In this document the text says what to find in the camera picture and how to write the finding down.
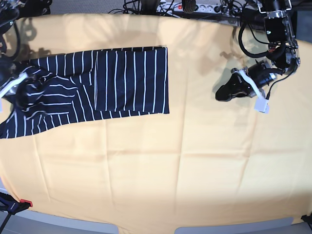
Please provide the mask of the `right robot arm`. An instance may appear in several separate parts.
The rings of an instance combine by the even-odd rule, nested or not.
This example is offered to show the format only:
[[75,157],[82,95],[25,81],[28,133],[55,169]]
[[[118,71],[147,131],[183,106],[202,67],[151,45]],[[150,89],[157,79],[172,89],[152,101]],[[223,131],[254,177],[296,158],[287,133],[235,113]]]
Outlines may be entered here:
[[[30,101],[27,100],[26,85],[33,84],[36,76],[26,71],[16,59],[20,53],[21,38],[16,24],[20,16],[20,8],[25,5],[24,0],[2,0],[0,2],[0,97],[14,98],[14,104],[25,109]],[[14,53],[8,54],[8,45],[12,43],[10,33],[15,33]]]

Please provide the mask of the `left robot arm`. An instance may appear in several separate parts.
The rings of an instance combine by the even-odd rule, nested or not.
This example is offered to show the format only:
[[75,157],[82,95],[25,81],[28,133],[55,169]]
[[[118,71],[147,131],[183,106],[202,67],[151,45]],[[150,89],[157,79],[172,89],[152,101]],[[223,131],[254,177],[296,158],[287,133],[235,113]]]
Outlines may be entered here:
[[240,11],[241,28],[238,33],[238,44],[242,52],[256,60],[251,67],[241,70],[233,68],[231,78],[216,92],[218,101],[228,102],[234,98],[254,97],[268,101],[271,90],[264,93],[263,87],[273,88],[279,80],[278,75],[288,78],[300,66],[298,43],[293,33],[292,22],[288,12],[292,9],[289,0],[259,0],[256,15],[264,16],[264,29],[267,36],[267,51],[253,54],[242,41],[246,27],[250,27],[251,17]]

